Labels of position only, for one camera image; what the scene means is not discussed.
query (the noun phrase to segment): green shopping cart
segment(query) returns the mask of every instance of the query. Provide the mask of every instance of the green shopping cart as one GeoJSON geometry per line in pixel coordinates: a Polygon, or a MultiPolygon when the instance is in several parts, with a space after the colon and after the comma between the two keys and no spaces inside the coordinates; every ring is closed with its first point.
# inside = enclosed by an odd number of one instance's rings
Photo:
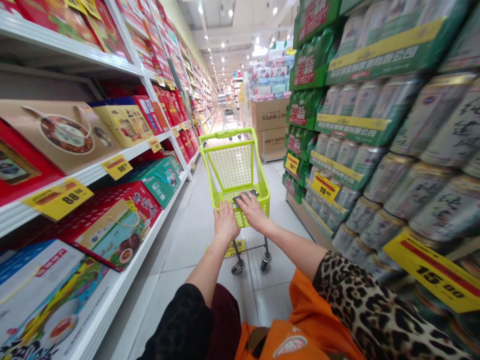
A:
{"type": "MultiPolygon", "coordinates": [[[[252,192],[252,194],[257,196],[265,214],[270,216],[270,189],[260,161],[257,135],[254,128],[246,127],[202,135],[200,136],[200,144],[209,139],[231,139],[241,134],[248,134],[248,138],[252,140],[208,148],[200,145],[200,153],[208,174],[212,206],[218,211],[220,201],[228,200],[233,203],[238,226],[246,228],[250,225],[245,214],[234,200],[240,193],[252,192]]],[[[265,247],[265,253],[263,254],[260,269],[262,272],[269,270],[272,256],[269,252],[267,237],[264,236],[263,238],[263,245],[247,248],[243,251],[238,250],[235,241],[232,242],[238,257],[237,263],[231,268],[232,274],[240,274],[245,267],[245,262],[240,256],[241,253],[261,247],[265,247]]]]}

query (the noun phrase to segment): aisle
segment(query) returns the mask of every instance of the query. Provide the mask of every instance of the aisle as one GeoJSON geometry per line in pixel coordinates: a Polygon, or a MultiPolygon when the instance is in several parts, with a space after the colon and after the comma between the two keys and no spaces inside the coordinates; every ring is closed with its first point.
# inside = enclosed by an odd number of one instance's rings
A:
{"type": "MultiPolygon", "coordinates": [[[[214,124],[214,132],[222,130],[221,118],[214,124]]],[[[271,199],[270,217],[288,230],[310,239],[307,231],[285,201],[286,190],[282,185],[283,163],[271,162],[263,165],[271,199]]],[[[141,355],[148,338],[154,333],[162,314],[176,290],[190,275],[214,237],[214,218],[210,199],[207,171],[199,160],[193,181],[187,183],[185,195],[167,233],[174,237],[164,264],[156,264],[160,278],[156,285],[141,328],[136,337],[130,359],[141,355]]],[[[242,229],[238,239],[245,239],[247,247],[261,245],[263,236],[251,227],[242,229]]],[[[274,319],[287,320],[292,306],[289,284],[295,266],[283,252],[269,242],[272,255],[268,273],[260,271],[265,249],[263,247],[242,255],[245,269],[240,275],[231,274],[236,257],[223,261],[218,282],[224,285],[238,301],[242,321],[257,326],[270,326],[274,319]]]]}

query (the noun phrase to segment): price label 15.00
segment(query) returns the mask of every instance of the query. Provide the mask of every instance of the price label 15.00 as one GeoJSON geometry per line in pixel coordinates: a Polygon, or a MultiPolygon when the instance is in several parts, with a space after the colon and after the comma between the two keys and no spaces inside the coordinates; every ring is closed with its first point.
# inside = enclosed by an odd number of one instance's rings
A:
{"type": "Polygon", "coordinates": [[[94,195],[73,177],[23,200],[25,204],[54,221],[78,208],[94,195]]]}
{"type": "Polygon", "coordinates": [[[340,191],[340,186],[334,184],[326,177],[320,175],[318,172],[315,175],[315,179],[313,180],[311,187],[329,204],[333,204],[335,197],[340,191]]]}
{"type": "Polygon", "coordinates": [[[408,232],[390,241],[383,251],[453,311],[461,314],[480,310],[480,280],[408,232]]]}
{"type": "Polygon", "coordinates": [[[101,165],[113,180],[120,179],[123,175],[133,169],[132,165],[130,165],[123,155],[112,157],[110,160],[102,162],[101,165]]]}

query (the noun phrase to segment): leopard print sleeve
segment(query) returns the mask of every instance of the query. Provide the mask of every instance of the leopard print sleeve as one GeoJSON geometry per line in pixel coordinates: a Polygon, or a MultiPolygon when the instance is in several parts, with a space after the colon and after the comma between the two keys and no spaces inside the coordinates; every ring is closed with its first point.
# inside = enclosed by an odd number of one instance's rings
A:
{"type": "Polygon", "coordinates": [[[413,306],[338,253],[325,255],[313,286],[368,360],[471,359],[413,306]]]}

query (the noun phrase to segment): orange apron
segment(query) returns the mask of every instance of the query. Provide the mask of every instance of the orange apron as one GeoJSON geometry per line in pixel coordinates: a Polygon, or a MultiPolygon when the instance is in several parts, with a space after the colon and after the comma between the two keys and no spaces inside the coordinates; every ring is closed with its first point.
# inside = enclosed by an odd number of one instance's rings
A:
{"type": "MultiPolygon", "coordinates": [[[[278,357],[285,360],[323,360],[328,359],[326,353],[340,353],[350,360],[365,360],[350,331],[298,269],[290,283],[290,299],[293,306],[290,319],[273,322],[260,360],[278,357]]],[[[243,323],[235,360],[255,359],[247,349],[250,334],[255,328],[243,323]]]]}

